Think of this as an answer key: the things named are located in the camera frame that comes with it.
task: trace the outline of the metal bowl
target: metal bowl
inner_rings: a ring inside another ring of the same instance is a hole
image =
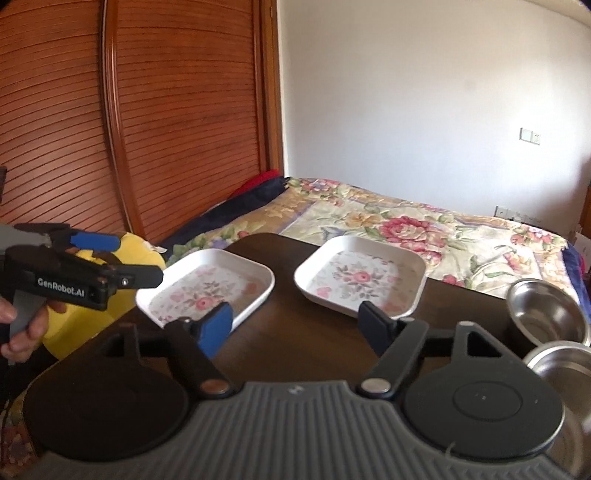
[[[591,476],[591,348],[576,342],[551,342],[524,359],[558,392],[566,417],[549,455],[573,477]]]
[[[567,340],[591,345],[591,328],[577,302],[558,287],[534,278],[513,283],[506,297],[515,336],[527,353],[547,342]]]

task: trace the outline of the round black disc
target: round black disc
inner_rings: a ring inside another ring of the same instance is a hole
[[[185,390],[138,362],[117,360],[39,377],[24,403],[32,436],[59,455],[91,462],[128,458],[170,437],[187,413]]]
[[[439,449],[491,461],[542,452],[564,417],[560,397],[516,358],[452,361],[413,383],[403,408]]]

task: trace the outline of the floral bedspread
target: floral bedspread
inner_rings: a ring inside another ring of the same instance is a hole
[[[562,260],[567,242],[500,218],[464,215],[384,197],[322,179],[291,179],[268,205],[174,247],[171,265],[203,248],[225,248],[252,233],[273,232],[321,245],[354,235],[398,245],[425,260],[428,276],[504,298],[519,278],[542,278],[577,294]]]

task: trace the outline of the louvered door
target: louvered door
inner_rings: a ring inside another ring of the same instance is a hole
[[[0,12],[0,222],[120,231],[99,96],[98,0],[15,0]]]
[[[266,169],[255,81],[257,15],[252,0],[119,0],[122,136],[151,240]]]
[[[261,15],[261,0],[12,0],[0,11],[0,221],[157,242],[277,168],[268,1]]]

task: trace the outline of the finger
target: finger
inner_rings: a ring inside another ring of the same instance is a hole
[[[0,353],[4,358],[20,364],[29,360],[32,352],[33,350],[27,350],[26,352],[14,353],[10,350],[7,343],[0,347]]]
[[[10,323],[17,317],[17,310],[8,300],[0,297],[0,323]]]
[[[62,301],[57,300],[47,300],[47,305],[51,310],[56,313],[65,313],[67,310],[67,306]]]
[[[47,333],[49,328],[49,312],[46,307],[42,307],[35,318],[29,323],[27,327],[27,336],[29,340],[37,342],[39,338]]]
[[[10,339],[10,342],[8,342],[8,349],[12,353],[26,352],[27,350],[34,349],[36,346],[37,340],[29,338],[28,331],[17,333]]]

